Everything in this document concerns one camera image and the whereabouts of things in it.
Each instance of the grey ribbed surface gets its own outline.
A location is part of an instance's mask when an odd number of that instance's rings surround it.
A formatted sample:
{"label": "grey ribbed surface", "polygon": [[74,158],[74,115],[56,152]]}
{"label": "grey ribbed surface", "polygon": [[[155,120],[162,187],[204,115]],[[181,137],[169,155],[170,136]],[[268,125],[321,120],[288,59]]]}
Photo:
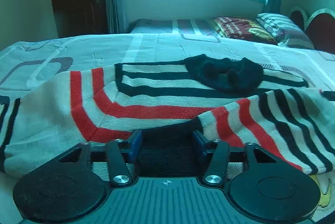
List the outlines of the grey ribbed surface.
{"label": "grey ribbed surface", "polygon": [[[237,212],[219,189],[196,178],[139,178],[111,192],[106,202],[73,224],[255,224]],[[25,220],[22,224],[33,224]]]}

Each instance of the headboard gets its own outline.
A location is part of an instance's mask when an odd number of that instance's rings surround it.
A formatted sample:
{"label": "headboard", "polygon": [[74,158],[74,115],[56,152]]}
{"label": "headboard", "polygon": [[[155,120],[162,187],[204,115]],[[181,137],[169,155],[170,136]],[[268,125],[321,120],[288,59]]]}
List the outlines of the headboard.
{"label": "headboard", "polygon": [[294,7],[291,20],[305,31],[316,50],[335,54],[335,12],[331,9],[318,9],[307,19],[306,12]]}

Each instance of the sweater collar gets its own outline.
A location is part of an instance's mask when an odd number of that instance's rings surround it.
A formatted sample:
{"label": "sweater collar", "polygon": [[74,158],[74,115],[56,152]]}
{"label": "sweater collar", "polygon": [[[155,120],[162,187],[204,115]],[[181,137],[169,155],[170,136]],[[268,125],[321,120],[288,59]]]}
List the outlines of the sweater collar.
{"label": "sweater collar", "polygon": [[263,68],[247,58],[232,61],[202,54],[185,59],[185,66],[195,80],[222,92],[250,92],[263,79]]}

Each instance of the garment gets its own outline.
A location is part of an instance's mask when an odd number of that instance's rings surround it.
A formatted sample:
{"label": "garment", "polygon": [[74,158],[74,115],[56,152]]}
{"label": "garment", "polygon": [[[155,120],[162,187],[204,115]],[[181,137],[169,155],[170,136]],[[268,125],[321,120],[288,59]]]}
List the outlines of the garment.
{"label": "garment", "polygon": [[259,143],[307,174],[330,171],[335,109],[307,87],[245,58],[205,55],[63,72],[1,106],[0,169],[21,176],[81,141],[135,129],[152,129],[152,142],[198,129],[234,146]]}

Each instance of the silver bolt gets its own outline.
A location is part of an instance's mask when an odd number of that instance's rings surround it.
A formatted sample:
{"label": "silver bolt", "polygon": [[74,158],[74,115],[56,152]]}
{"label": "silver bolt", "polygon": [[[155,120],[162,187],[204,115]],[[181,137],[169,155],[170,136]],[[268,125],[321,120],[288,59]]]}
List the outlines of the silver bolt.
{"label": "silver bolt", "polygon": [[130,178],[126,175],[118,175],[113,178],[113,181],[119,184],[125,184],[130,181]]}
{"label": "silver bolt", "polygon": [[215,184],[215,183],[219,183],[221,181],[221,178],[217,175],[209,175],[205,178],[205,181],[208,183]]}

